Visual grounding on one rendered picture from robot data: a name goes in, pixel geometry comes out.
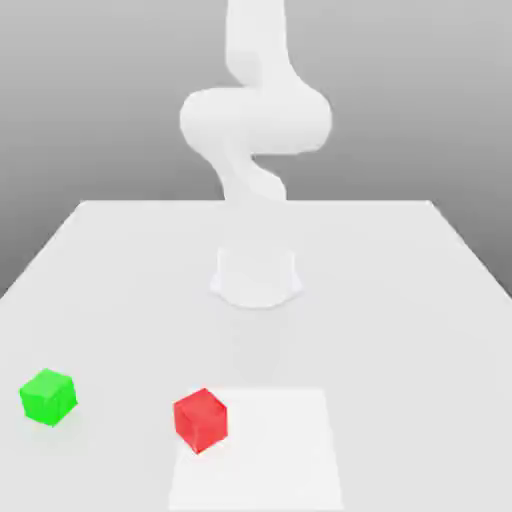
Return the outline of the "small red cube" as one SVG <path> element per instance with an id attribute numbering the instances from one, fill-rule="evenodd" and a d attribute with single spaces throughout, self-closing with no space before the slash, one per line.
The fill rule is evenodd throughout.
<path id="1" fill-rule="evenodd" d="M 207 388 L 173 404 L 176 433 L 200 454 L 228 436 L 227 407 Z"/>

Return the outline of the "small green cube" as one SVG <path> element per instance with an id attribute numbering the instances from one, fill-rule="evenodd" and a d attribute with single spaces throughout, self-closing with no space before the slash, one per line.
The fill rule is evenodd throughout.
<path id="1" fill-rule="evenodd" d="M 19 389 L 25 416 L 55 427 L 77 404 L 71 376 L 44 368 Z"/>

